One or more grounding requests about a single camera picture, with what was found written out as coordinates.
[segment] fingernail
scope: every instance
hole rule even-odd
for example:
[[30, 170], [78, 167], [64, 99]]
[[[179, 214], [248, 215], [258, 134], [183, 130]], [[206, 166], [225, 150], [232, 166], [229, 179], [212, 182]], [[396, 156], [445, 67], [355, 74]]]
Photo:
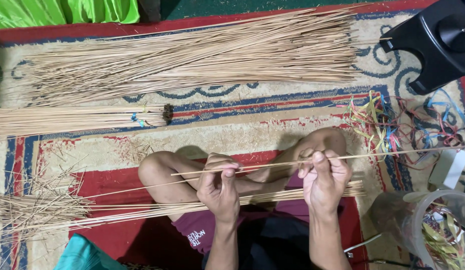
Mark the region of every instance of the fingernail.
[[324, 159], [324, 154], [320, 151], [317, 151], [313, 154], [313, 160], [317, 163], [323, 161]]

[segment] white cable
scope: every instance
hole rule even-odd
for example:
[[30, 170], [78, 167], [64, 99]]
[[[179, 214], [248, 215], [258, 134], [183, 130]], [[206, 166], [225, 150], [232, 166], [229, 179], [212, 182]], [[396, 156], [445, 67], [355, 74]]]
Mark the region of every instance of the white cable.
[[378, 234], [378, 235], [372, 237], [371, 239], [369, 239], [369, 240], [367, 240], [367, 241], [364, 241], [364, 242], [359, 243], [359, 244], [357, 244], [357, 245], [353, 245], [353, 246], [351, 246], [350, 248], [344, 249], [344, 253], [350, 251], [351, 249], [355, 249], [355, 248], [358, 248], [358, 247], [360, 247], [360, 246], [362, 246], [362, 245], [366, 245], [367, 243], [369, 243], [369, 242], [375, 240], [376, 238], [380, 237], [381, 235], [382, 235], [382, 233], [380, 233], [380, 234]]

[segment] maroon shorts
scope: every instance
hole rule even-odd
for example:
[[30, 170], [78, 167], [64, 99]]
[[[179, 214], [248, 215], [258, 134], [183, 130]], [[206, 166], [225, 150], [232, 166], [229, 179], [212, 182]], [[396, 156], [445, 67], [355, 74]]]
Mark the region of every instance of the maroon shorts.
[[[298, 171], [291, 176], [286, 190], [298, 189], [303, 187], [303, 180], [298, 177]], [[243, 222], [266, 218], [270, 216], [294, 216], [305, 222], [309, 222], [309, 209], [304, 199], [280, 201], [273, 212], [267, 211], [248, 211], [248, 205], [241, 206], [237, 225]], [[172, 224], [176, 229], [187, 236], [193, 249], [202, 254], [211, 250], [214, 229], [216, 226], [214, 214], [209, 210], [184, 213], [179, 219]]]

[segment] green carpet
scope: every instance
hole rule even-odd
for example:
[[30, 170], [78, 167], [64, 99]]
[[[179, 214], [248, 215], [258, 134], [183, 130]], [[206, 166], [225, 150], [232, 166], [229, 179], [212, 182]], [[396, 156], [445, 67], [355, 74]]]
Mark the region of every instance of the green carpet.
[[161, 0], [163, 20], [188, 17], [231, 15], [277, 9], [311, 8], [368, 2], [367, 0]]

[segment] hand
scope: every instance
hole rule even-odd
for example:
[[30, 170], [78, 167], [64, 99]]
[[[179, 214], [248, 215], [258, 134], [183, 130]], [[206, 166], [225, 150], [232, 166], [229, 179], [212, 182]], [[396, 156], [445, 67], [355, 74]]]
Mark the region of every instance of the hand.
[[239, 167], [241, 163], [230, 156], [211, 153], [207, 158], [204, 170], [224, 169], [218, 181], [215, 181], [217, 173], [202, 173], [197, 190], [197, 197], [216, 216], [216, 223], [236, 224], [239, 214], [239, 194], [234, 180], [235, 169]]
[[299, 166], [299, 178], [303, 178], [304, 199], [309, 211], [318, 218], [337, 217], [339, 201], [343, 196], [352, 170], [332, 150], [323, 154], [311, 148], [299, 154], [299, 160], [305, 161]]

